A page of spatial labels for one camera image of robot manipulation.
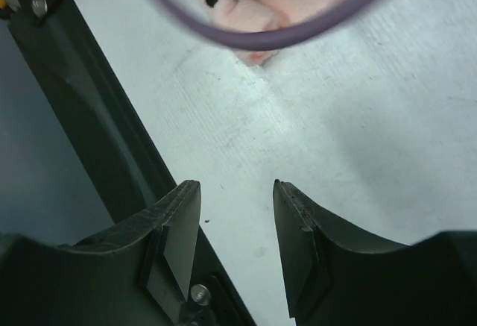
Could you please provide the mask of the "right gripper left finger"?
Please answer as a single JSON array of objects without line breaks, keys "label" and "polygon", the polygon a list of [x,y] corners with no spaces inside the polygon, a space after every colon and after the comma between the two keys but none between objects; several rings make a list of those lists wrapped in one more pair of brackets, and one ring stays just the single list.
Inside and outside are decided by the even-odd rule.
[{"label": "right gripper left finger", "polygon": [[1,235],[3,325],[183,325],[200,184],[76,245]]}]

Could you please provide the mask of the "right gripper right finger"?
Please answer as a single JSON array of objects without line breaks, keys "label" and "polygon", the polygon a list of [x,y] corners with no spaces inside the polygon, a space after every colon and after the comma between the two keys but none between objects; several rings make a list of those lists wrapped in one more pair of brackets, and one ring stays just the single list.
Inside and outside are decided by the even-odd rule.
[{"label": "right gripper right finger", "polygon": [[298,325],[474,325],[476,233],[403,245],[276,181],[274,218],[288,312]]}]

